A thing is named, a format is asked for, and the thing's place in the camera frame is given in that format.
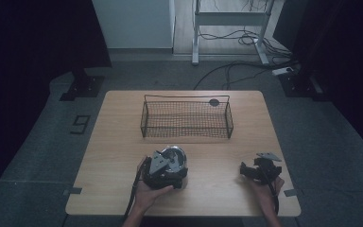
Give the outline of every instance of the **metal wire basket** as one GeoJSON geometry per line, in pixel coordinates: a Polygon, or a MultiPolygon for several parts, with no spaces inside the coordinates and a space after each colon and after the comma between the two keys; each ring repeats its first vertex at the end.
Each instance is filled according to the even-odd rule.
{"type": "Polygon", "coordinates": [[[143,137],[208,136],[231,138],[229,96],[145,95],[143,137]]]}

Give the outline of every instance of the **black mechanical part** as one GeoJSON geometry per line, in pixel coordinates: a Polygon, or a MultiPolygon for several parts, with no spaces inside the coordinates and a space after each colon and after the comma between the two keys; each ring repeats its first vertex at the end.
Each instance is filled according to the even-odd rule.
{"type": "Polygon", "coordinates": [[[282,168],[280,166],[275,166],[270,159],[257,158],[254,159],[254,165],[257,168],[247,167],[245,163],[241,162],[240,174],[246,177],[253,178],[254,180],[260,182],[262,185],[267,184],[269,186],[270,192],[272,194],[275,203],[275,212],[279,213],[279,199],[272,182],[276,180],[279,174],[282,173],[282,168]]]}
{"type": "Polygon", "coordinates": [[[188,168],[185,167],[186,156],[178,147],[167,147],[162,152],[155,151],[152,158],[148,157],[142,169],[143,181],[153,189],[160,189],[169,185],[174,188],[182,188],[182,180],[187,176],[188,168]],[[156,164],[152,164],[153,159],[158,158],[156,164]]]}

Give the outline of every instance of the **dark background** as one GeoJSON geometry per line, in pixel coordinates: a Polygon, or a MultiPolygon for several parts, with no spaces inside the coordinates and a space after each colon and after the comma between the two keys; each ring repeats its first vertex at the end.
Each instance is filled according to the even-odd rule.
{"type": "Polygon", "coordinates": [[[286,0],[274,38],[309,65],[299,76],[314,76],[363,138],[363,1],[286,0]]]}
{"type": "Polygon", "coordinates": [[[111,66],[90,0],[0,0],[0,176],[74,67],[111,66]]]}

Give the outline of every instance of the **black curtain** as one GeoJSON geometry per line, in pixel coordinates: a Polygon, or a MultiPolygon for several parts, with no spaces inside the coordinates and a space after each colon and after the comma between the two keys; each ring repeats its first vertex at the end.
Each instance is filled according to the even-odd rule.
{"type": "Polygon", "coordinates": [[[322,88],[363,138],[363,1],[345,1],[320,53],[322,88]]]}
{"type": "Polygon", "coordinates": [[[75,67],[111,67],[91,0],[0,0],[0,176],[75,67]]]}

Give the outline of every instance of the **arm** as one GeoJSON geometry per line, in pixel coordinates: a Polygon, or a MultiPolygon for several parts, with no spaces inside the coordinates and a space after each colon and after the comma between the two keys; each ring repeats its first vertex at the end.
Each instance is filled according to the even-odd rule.
{"type": "MultiPolygon", "coordinates": [[[[144,162],[145,158],[141,161],[138,168],[144,162]]],[[[137,190],[134,198],[134,205],[131,207],[128,218],[123,223],[123,227],[138,227],[143,219],[146,211],[151,207],[156,199],[169,191],[173,190],[173,186],[167,186],[159,190],[152,190],[143,181],[137,184],[137,190]]]]}
{"type": "MultiPolygon", "coordinates": [[[[269,227],[281,227],[282,223],[276,215],[275,205],[269,187],[267,185],[261,185],[253,179],[247,180],[252,188],[255,198],[258,201],[261,211],[264,214],[267,225],[269,227]]],[[[284,183],[285,181],[280,177],[276,178],[276,180],[272,183],[278,195],[284,183]]]]}

